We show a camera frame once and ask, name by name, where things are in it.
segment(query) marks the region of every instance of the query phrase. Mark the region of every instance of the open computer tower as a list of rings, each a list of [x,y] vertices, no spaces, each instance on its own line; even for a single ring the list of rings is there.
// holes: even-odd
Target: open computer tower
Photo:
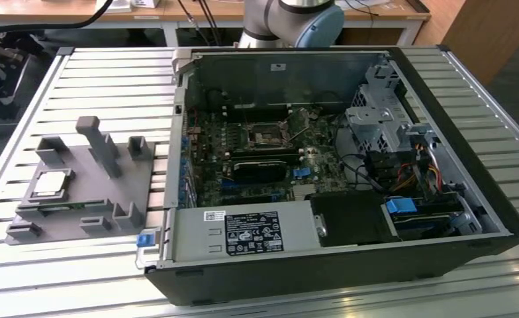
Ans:
[[[431,278],[519,244],[399,48],[186,49],[174,71],[166,212],[138,251],[173,304]]]

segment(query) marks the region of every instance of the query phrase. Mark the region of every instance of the power supply label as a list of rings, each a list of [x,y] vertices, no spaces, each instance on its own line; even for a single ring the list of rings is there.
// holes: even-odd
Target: power supply label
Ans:
[[[226,215],[226,253],[230,256],[281,252],[283,238],[277,212]]]

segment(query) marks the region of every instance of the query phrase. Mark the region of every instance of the metal slotted surface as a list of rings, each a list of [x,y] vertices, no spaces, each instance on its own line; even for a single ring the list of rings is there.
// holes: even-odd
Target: metal slotted surface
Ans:
[[[435,48],[405,53],[519,211],[519,129],[450,54]],[[150,48],[77,49],[70,57],[56,58],[0,159],[0,317],[519,314],[519,246],[430,280],[174,307],[134,267],[134,236],[5,245],[4,231],[38,163],[33,148],[50,134],[61,134],[68,144],[86,144],[74,133],[81,115],[101,118],[101,130],[114,142],[141,134],[158,143],[148,226],[158,223],[174,92],[170,57],[170,49]]]

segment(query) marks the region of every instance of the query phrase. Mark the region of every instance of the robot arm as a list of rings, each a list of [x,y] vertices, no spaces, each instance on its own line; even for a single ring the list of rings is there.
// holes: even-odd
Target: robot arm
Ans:
[[[330,46],[345,24],[334,0],[246,0],[239,48]]]

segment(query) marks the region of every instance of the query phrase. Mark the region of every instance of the blue tab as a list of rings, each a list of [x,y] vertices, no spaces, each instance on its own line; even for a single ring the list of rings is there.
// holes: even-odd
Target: blue tab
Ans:
[[[310,168],[306,167],[303,169],[294,169],[293,170],[293,177],[294,178],[302,178],[310,175]]]
[[[409,197],[394,197],[385,203],[385,205],[390,214],[417,212],[415,203]]]
[[[156,245],[156,235],[154,234],[140,234],[136,240],[137,247],[150,247]]]

